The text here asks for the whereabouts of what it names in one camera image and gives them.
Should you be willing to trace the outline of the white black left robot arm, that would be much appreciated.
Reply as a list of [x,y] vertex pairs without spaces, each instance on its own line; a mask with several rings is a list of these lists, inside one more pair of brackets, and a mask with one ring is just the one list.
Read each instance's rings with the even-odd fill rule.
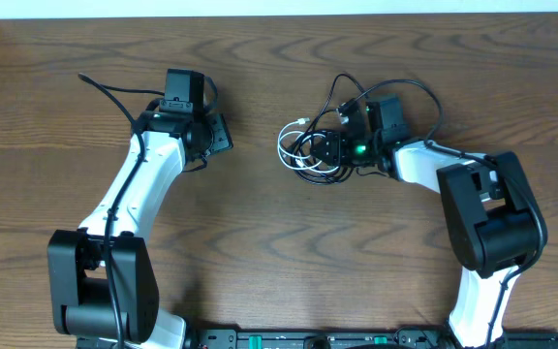
[[133,117],[124,163],[96,208],[47,245],[54,328],[82,348],[193,348],[186,321],[161,308],[147,251],[155,218],[179,175],[204,169],[233,141],[201,72],[170,69],[165,88]]

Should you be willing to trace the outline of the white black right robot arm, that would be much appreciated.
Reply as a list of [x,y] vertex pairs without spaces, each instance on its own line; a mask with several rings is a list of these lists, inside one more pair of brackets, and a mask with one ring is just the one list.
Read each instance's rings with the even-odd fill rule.
[[490,348],[518,277],[541,257],[545,223],[512,152],[467,153],[412,136],[395,95],[351,100],[338,111],[346,129],[319,131],[311,155],[326,165],[376,167],[439,194],[452,251],[462,267],[448,326],[454,344]]

